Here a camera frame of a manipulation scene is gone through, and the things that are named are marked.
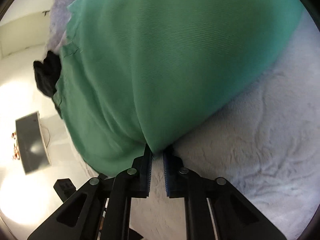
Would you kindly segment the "lavender embossed bed blanket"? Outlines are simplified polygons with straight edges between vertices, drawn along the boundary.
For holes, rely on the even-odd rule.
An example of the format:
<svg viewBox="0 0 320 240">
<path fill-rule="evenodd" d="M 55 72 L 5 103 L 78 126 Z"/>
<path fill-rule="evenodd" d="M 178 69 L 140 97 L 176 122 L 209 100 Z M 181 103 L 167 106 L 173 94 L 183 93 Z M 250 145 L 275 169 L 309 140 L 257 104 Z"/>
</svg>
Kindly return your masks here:
<svg viewBox="0 0 320 240">
<path fill-rule="evenodd" d="M 51 8 L 47 48 L 59 55 L 74 1 Z M 276 60 L 169 145 L 199 175 L 229 180 L 287 239 L 300 236 L 319 206 L 319 31 L 304 6 Z M 147 239 L 185 239 L 183 202 L 165 196 L 160 154 L 149 198 L 133 201 L 131 225 Z"/>
</svg>

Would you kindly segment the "green garment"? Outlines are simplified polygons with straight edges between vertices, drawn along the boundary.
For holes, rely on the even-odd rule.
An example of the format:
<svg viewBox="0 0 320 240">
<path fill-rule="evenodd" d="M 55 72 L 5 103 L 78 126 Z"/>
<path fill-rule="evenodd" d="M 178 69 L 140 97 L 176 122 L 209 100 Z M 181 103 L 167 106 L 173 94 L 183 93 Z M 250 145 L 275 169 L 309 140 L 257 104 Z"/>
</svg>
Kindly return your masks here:
<svg viewBox="0 0 320 240">
<path fill-rule="evenodd" d="M 75 0 L 54 101 L 94 170 L 115 176 L 202 124 L 278 57 L 300 0 Z"/>
</svg>

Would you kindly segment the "black folded garment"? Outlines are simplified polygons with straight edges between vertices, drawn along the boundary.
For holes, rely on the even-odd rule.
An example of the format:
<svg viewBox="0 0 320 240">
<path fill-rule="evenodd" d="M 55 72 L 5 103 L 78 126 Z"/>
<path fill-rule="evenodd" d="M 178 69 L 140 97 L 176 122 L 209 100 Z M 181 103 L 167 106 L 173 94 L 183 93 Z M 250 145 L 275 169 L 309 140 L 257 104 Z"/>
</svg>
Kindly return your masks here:
<svg viewBox="0 0 320 240">
<path fill-rule="evenodd" d="M 61 61 L 59 55 L 51 50 L 43 61 L 33 62 L 34 76 L 38 90 L 45 96 L 52 98 L 56 93 L 55 85 L 61 74 Z"/>
</svg>

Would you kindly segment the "wall-mounted television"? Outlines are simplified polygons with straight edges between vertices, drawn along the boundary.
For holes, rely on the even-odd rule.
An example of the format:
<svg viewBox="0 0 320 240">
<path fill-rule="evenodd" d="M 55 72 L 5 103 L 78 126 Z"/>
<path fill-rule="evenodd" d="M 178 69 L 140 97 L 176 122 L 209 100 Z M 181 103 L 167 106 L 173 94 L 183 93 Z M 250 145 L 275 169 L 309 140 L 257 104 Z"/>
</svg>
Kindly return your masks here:
<svg viewBox="0 0 320 240">
<path fill-rule="evenodd" d="M 15 121 L 17 144 L 25 174 L 31 174 L 51 165 L 42 134 L 39 112 Z"/>
</svg>

